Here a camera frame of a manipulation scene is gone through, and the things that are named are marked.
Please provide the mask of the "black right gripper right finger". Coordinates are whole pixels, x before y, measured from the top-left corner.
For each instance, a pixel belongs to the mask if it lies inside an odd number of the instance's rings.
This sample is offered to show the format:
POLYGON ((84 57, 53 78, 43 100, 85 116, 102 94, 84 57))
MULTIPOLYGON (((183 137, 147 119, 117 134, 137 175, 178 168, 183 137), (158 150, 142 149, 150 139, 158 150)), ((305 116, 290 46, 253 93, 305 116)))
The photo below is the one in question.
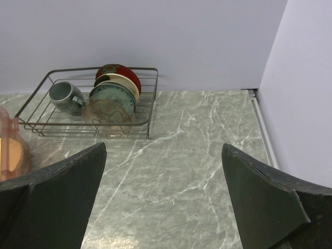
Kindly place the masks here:
POLYGON ((222 164, 243 248, 331 248, 331 188, 224 144, 222 164))

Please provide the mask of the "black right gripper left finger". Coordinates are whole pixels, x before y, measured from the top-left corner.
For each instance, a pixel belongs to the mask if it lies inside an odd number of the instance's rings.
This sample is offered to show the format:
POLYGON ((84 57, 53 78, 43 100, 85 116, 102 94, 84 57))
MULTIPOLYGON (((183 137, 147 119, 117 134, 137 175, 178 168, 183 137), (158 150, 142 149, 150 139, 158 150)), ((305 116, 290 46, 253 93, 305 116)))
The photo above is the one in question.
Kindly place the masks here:
POLYGON ((103 142, 1 182, 1 248, 80 248, 107 158, 103 142))

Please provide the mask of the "tan bottom plate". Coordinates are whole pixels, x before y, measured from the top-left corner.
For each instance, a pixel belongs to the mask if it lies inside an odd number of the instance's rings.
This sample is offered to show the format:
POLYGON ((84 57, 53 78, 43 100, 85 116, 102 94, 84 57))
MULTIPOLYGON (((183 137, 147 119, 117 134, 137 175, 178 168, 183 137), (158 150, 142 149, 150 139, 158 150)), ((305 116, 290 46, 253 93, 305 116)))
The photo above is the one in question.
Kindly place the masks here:
POLYGON ((1 138, 1 171, 18 170, 23 161, 23 147, 12 138, 1 138))

